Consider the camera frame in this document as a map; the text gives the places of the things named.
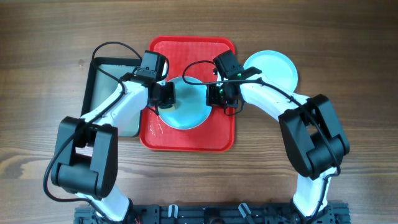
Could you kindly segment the light blue plate top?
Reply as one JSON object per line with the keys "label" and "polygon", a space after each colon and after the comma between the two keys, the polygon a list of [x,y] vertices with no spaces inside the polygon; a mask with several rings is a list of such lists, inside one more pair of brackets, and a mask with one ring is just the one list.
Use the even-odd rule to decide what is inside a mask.
{"label": "light blue plate top", "polygon": [[173,108],[160,109],[160,119],[174,129],[193,129],[210,115],[212,107],[206,104],[205,85],[190,85],[182,77],[173,78],[175,104]]}

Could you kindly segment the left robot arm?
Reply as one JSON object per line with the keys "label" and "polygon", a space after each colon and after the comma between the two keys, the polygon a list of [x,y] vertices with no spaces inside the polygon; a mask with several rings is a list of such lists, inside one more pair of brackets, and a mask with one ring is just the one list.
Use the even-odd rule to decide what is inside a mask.
{"label": "left robot arm", "polygon": [[71,202],[88,203],[95,220],[138,223],[131,199],[116,185],[118,137],[144,108],[174,105],[174,84],[161,83],[169,67],[166,56],[147,50],[140,65],[116,79],[115,91],[102,104],[80,118],[67,116],[61,121],[55,153],[44,174],[48,198],[68,201],[50,193],[52,183],[73,194]]}

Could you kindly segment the light blue plate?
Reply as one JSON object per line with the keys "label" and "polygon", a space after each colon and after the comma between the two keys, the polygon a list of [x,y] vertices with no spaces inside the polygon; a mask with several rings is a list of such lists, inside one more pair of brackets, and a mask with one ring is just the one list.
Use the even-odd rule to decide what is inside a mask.
{"label": "light blue plate", "polygon": [[193,129],[210,115],[212,107],[206,104],[205,85],[190,85],[182,77],[173,78],[175,104],[173,108],[160,109],[160,119],[174,129]]}
{"label": "light blue plate", "polygon": [[256,67],[272,82],[288,91],[294,92],[299,75],[293,61],[286,55],[274,50],[262,50],[251,55],[244,68]]}

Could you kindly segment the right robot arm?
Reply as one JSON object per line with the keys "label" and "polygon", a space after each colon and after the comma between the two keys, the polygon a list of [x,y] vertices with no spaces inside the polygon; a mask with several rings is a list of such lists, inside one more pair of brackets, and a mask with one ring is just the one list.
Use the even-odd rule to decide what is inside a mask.
{"label": "right robot arm", "polygon": [[285,83],[280,65],[267,69],[264,59],[241,65],[227,50],[212,63],[218,79],[208,84],[208,105],[237,107],[254,105],[273,117],[280,126],[287,157],[298,173],[293,204],[307,223],[314,222],[327,205],[332,177],[341,173],[349,142],[331,101],[322,94],[299,95]]}

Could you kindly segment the green yellow sponge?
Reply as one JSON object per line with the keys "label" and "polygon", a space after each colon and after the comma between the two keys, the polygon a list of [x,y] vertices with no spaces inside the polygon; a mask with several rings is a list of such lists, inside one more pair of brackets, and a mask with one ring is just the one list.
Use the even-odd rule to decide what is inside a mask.
{"label": "green yellow sponge", "polygon": [[168,106],[160,107],[159,109],[162,110],[162,111],[173,111],[176,108],[177,108],[176,104],[171,104],[171,105],[168,105]]}

